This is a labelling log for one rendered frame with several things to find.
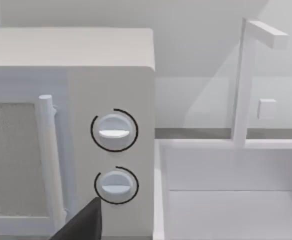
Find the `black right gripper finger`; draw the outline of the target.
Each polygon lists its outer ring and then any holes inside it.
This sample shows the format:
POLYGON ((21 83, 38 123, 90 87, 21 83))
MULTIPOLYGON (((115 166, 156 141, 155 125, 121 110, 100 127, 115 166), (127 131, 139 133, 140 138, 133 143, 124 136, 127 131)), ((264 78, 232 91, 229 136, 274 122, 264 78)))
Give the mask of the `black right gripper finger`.
POLYGON ((92 199, 48 240, 101 240, 103 232, 101 203, 100 197, 92 199))

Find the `white microwave knob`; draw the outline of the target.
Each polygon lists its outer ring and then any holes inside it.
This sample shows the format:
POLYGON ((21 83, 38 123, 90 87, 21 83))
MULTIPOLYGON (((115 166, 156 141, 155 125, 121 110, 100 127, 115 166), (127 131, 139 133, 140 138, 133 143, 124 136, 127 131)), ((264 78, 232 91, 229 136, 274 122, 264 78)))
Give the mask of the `white microwave knob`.
POLYGON ((93 129, 98 143, 109 150, 127 147, 134 134, 132 122, 121 113, 110 113, 99 117, 93 129))
POLYGON ((119 203, 132 197, 135 191, 135 180, 129 173, 113 170, 101 176, 97 187, 105 200, 119 203))

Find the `pale microwave oven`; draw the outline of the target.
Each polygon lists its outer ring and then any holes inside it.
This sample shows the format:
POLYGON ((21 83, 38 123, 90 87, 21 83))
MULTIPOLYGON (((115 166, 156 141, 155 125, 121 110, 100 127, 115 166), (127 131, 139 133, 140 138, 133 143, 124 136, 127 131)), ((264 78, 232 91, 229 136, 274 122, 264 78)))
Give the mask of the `pale microwave oven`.
POLYGON ((65 224, 101 198, 101 240, 155 240, 155 50, 149 28, 0 27, 0 239, 49 239, 39 96, 51 95, 65 224), (119 113, 134 130, 110 150, 98 118, 119 113), (105 200, 111 171, 130 174, 132 197, 105 200))

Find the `tall white tap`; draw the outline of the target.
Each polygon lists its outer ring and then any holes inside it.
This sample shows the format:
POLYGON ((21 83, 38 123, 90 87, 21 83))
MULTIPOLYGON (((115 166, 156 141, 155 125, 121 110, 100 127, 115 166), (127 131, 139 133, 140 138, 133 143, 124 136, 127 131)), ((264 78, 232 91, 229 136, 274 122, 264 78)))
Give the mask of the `tall white tap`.
POLYGON ((231 127, 231 139, 236 148, 243 148, 247 139, 257 42, 273 50, 285 50, 289 35, 258 19, 242 19, 231 127))

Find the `white sink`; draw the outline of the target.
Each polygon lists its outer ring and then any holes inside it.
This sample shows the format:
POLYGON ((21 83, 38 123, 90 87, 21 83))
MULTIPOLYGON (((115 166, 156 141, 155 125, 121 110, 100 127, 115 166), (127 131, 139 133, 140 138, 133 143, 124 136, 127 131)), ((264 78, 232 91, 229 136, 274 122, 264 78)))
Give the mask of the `white sink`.
POLYGON ((157 139, 158 240, 292 240, 292 139, 157 139))

